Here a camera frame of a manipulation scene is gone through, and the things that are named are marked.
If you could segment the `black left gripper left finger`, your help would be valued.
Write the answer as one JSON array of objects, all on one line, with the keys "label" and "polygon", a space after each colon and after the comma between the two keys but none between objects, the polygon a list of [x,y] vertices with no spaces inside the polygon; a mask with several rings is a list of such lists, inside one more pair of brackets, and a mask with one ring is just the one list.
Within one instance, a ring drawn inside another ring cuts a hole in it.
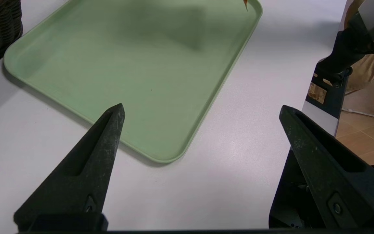
[{"label": "black left gripper left finger", "polygon": [[103,232],[102,210],[125,120],[107,109],[14,213],[19,232]]}]

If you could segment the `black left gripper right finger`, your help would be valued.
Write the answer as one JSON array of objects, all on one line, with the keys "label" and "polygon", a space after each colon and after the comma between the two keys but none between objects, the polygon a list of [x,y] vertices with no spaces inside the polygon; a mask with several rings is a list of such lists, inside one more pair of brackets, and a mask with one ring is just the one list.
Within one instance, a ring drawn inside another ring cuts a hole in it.
[{"label": "black left gripper right finger", "polygon": [[374,168],[290,106],[280,122],[327,228],[374,228]]}]

